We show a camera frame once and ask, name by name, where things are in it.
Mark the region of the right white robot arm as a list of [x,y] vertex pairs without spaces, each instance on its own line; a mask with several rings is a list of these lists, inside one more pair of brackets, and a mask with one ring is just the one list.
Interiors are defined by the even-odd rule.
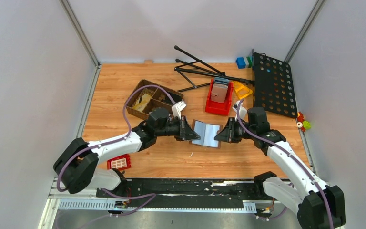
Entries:
[[336,229],[345,225],[342,189],[329,185],[302,162],[285,137],[278,130],[271,129],[263,108],[245,110],[241,104],[233,108],[236,116],[228,119],[215,140],[227,143],[252,140],[292,182],[292,185],[285,184],[273,172],[265,172],[254,177],[254,195],[259,199],[270,196],[280,201],[297,216],[304,229]]

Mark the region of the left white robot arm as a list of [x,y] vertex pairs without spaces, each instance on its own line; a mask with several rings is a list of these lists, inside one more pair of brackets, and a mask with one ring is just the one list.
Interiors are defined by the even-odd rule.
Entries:
[[101,169],[99,164],[118,156],[143,151],[153,146],[157,138],[173,136],[177,141],[199,140],[185,116],[171,117],[169,111],[158,107],[148,119],[130,128],[125,134],[101,141],[86,142],[73,139],[53,164],[58,175],[57,190],[76,194],[85,188],[103,188],[115,197],[122,197],[127,184],[117,169]]

